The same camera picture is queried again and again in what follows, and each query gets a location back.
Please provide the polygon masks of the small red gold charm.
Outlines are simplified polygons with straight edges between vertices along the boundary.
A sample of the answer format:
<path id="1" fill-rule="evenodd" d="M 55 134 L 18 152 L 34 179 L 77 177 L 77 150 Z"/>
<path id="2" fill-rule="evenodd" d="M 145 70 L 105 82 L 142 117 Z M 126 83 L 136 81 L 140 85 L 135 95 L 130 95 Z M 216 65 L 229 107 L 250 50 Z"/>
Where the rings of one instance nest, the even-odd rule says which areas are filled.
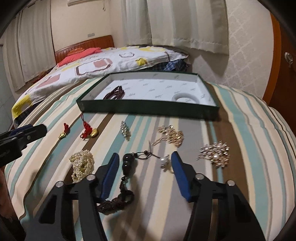
<path id="1" fill-rule="evenodd" d="M 65 138 L 67 136 L 67 134 L 69 134 L 69 132 L 70 132 L 69 125 L 67 123 L 64 123 L 63 125 L 64 125 L 64 130 L 59 135 L 59 139 L 60 140 L 63 139 L 63 138 Z"/>

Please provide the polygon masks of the red knot gold ingot charm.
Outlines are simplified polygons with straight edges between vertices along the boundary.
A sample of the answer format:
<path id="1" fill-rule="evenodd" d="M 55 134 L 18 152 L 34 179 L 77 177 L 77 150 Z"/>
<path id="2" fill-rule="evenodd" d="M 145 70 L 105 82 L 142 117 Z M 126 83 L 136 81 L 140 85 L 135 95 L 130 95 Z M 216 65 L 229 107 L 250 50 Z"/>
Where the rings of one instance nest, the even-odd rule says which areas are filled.
<path id="1" fill-rule="evenodd" d="M 84 115 L 81 114 L 80 115 L 81 120 L 83 122 L 83 127 L 84 127 L 84 131 L 83 133 L 80 135 L 80 137 L 84 140 L 89 139 L 89 138 L 95 138 L 98 134 L 99 131 L 96 128 L 93 128 L 85 119 L 84 119 Z"/>

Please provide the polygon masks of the black gourd pendant tassel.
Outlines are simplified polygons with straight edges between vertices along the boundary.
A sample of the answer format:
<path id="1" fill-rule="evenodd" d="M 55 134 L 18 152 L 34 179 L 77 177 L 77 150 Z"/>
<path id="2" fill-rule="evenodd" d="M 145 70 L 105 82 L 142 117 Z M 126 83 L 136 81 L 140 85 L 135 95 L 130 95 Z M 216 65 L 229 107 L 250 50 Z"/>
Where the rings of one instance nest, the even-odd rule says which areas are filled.
<path id="1" fill-rule="evenodd" d="M 120 210 L 124 210 L 128 205 L 133 203 L 134 201 L 134 193 L 132 190 L 128 190 L 126 187 L 127 181 L 132 177 L 132 171 L 135 168 L 136 159 L 139 160 L 147 160 L 150 157 L 158 156 L 153 154 L 151 151 L 142 151 L 136 153 L 127 153 L 123 156 L 122 163 L 122 173 L 123 176 L 121 178 L 121 182 L 119 185 L 120 193 L 117 197 L 112 200 L 106 200 L 97 206 L 98 212 L 103 213 L 105 215 L 110 213 L 115 213 Z"/>

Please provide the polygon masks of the pearl flower brooch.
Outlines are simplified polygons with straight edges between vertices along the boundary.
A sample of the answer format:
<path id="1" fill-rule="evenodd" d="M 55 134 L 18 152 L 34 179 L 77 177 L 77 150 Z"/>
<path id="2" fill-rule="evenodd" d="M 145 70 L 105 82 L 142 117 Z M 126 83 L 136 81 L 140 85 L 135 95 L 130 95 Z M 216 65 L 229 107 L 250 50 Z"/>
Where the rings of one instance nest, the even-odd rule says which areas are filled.
<path id="1" fill-rule="evenodd" d="M 216 168 L 225 168 L 230 159 L 229 149 L 227 143 L 214 142 L 201 147 L 196 160 L 208 160 Z"/>

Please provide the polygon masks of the silver rhinestone brooch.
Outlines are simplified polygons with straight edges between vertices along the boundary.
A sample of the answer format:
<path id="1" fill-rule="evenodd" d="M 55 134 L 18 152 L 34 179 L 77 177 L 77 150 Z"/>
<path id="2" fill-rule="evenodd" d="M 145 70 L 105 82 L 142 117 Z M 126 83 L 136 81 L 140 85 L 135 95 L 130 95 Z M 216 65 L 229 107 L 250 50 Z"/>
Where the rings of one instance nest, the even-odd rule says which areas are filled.
<path id="1" fill-rule="evenodd" d="M 130 140 L 130 129 L 129 127 L 127 126 L 126 122 L 125 121 L 122 121 L 121 122 L 121 125 L 120 125 L 120 132 L 121 134 L 123 135 L 123 137 L 129 141 Z"/>

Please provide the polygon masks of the white jade bangle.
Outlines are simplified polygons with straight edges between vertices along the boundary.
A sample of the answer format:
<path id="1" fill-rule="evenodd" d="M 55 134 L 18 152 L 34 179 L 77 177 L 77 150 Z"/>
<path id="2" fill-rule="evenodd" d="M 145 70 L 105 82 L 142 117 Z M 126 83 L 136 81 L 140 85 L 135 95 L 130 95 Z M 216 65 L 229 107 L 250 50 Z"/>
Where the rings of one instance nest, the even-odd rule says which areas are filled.
<path id="1" fill-rule="evenodd" d="M 180 92 L 173 95 L 172 101 L 174 102 L 184 102 L 184 103 L 193 103 L 193 104 L 199 104 L 199 99 L 190 93 Z"/>

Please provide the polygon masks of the green jewelry tray box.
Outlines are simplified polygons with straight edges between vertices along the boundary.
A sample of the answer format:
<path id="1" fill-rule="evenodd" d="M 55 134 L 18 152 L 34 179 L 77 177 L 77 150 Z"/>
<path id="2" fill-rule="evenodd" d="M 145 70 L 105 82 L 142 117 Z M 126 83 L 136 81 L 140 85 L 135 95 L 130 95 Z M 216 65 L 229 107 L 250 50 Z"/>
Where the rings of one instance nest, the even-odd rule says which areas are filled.
<path id="1" fill-rule="evenodd" d="M 176 93 L 195 95 L 200 103 L 174 102 Z M 214 92 L 194 73 L 140 71 L 111 73 L 95 82 L 77 100 L 83 113 L 127 113 L 216 121 Z"/>

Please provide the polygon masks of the striped tablecloth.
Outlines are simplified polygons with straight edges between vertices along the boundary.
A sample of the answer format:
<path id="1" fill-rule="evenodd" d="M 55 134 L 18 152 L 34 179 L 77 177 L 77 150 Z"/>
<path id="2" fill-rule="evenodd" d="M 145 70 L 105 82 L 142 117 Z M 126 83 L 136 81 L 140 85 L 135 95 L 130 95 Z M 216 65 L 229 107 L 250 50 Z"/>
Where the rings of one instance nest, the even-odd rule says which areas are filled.
<path id="1" fill-rule="evenodd" d="M 44 124 L 46 137 L 28 145 L 22 156 L 5 168 L 6 181 L 15 212 L 27 227 L 53 185 L 71 182 L 70 156 L 89 150 L 94 168 L 107 163 L 113 153 L 144 151 L 161 134 L 159 126 L 172 125 L 184 134 L 177 149 L 185 163 L 209 179 L 233 180 L 253 209 L 264 236 L 273 240 L 283 228 L 295 206 L 295 135 L 278 111 L 252 94 L 209 84 L 220 104 L 220 121 L 189 120 L 132 114 L 83 114 L 99 131 L 95 138 L 82 139 L 84 131 L 76 100 L 93 80 L 73 87 L 65 94 L 52 94 L 50 106 L 39 106 L 28 121 Z M 130 130 L 127 141 L 120 132 L 125 121 Z M 59 139 L 64 123 L 69 134 Z M 225 168 L 208 160 L 196 160 L 200 148 L 214 142 L 227 143 L 230 154 Z M 161 169 L 161 157 L 176 147 L 162 142 L 152 148 L 148 160 L 137 161 L 128 188 L 134 202 L 124 211 L 102 216 L 109 240 L 182 240 L 192 205 L 180 194 L 175 176 Z"/>

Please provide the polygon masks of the left window curtain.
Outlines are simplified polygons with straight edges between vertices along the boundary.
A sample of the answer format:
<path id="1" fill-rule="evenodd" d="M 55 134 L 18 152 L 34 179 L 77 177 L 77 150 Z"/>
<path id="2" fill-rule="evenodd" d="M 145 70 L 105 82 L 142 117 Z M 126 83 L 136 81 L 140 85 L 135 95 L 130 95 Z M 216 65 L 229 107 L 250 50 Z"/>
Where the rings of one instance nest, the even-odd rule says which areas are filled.
<path id="1" fill-rule="evenodd" d="M 12 19 L 4 32 L 3 60 L 13 92 L 55 66 L 51 1 L 35 1 Z"/>

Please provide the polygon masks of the pink pillow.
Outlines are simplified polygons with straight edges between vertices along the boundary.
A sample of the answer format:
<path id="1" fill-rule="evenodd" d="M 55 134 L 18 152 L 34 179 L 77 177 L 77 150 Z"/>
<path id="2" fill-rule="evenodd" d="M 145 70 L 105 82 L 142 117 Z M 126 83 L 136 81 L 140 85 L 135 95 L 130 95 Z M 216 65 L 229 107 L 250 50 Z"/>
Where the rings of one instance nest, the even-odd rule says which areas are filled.
<path id="1" fill-rule="evenodd" d="M 73 54 L 67 55 L 57 65 L 58 65 L 58 67 L 61 67 L 61 66 L 64 66 L 66 64 L 72 63 L 72 62 L 74 62 L 76 60 L 79 60 L 81 58 L 87 57 L 87 56 L 92 55 L 92 54 L 101 53 L 101 52 L 102 52 L 102 50 L 99 47 L 97 47 L 97 48 L 88 48 L 88 49 L 85 49 L 83 51 L 76 51 Z"/>

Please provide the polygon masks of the wooden headboard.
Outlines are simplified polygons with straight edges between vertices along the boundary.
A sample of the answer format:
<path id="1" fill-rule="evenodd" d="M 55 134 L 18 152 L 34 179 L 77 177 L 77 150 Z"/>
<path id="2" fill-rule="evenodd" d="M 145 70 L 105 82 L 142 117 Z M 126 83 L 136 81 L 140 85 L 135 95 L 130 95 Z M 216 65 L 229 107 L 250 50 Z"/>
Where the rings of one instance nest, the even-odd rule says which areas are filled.
<path id="1" fill-rule="evenodd" d="M 114 41 L 113 41 L 112 35 L 89 39 L 86 41 L 82 41 L 82 42 L 70 45 L 61 50 L 58 50 L 55 52 L 56 63 L 61 62 L 68 55 L 69 52 L 77 48 L 88 49 L 88 48 L 94 48 L 94 47 L 100 47 L 101 49 L 114 47 Z"/>

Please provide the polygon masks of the wooden door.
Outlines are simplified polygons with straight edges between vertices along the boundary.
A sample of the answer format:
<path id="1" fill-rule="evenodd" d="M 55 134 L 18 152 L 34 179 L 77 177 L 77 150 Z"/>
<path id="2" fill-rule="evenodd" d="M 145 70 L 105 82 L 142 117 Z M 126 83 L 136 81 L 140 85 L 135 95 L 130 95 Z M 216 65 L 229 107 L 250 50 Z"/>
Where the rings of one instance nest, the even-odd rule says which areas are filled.
<path id="1" fill-rule="evenodd" d="M 292 126 L 295 125 L 295 47 L 274 15 L 271 15 L 271 21 L 273 61 L 263 100 Z M 293 56 L 291 68 L 285 60 L 285 52 Z"/>

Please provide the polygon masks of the white air conditioner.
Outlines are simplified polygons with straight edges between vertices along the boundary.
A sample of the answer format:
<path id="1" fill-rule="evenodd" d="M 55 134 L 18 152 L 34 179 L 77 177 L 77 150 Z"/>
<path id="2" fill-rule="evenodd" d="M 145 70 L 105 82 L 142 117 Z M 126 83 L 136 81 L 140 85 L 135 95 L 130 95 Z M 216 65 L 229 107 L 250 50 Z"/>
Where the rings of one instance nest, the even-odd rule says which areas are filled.
<path id="1" fill-rule="evenodd" d="M 87 2 L 88 0 L 67 0 L 67 5 L 68 6 L 73 6 L 73 5 L 76 5 L 76 4 L 82 4 L 82 3 L 85 3 Z"/>

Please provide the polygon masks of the white curtain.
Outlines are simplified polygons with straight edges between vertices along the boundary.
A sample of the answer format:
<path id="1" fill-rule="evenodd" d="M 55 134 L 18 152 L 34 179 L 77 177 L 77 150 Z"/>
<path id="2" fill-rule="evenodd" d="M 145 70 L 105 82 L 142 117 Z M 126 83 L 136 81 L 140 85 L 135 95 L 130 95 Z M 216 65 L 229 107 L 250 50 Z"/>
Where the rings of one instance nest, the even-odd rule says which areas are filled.
<path id="1" fill-rule="evenodd" d="M 152 44 L 229 54 L 225 1 L 147 1 Z"/>
<path id="2" fill-rule="evenodd" d="M 122 0 L 123 35 L 127 45 L 151 45 L 152 35 L 146 0 Z"/>

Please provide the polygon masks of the door lock knob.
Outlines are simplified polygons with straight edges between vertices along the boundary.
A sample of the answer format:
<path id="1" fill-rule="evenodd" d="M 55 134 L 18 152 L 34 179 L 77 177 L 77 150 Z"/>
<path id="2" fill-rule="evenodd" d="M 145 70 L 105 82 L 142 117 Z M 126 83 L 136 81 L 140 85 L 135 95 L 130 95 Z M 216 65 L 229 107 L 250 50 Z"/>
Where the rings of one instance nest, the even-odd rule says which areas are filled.
<path id="1" fill-rule="evenodd" d="M 289 52 L 285 52 L 285 60 L 288 63 L 288 67 L 291 68 L 293 64 L 293 56 Z"/>

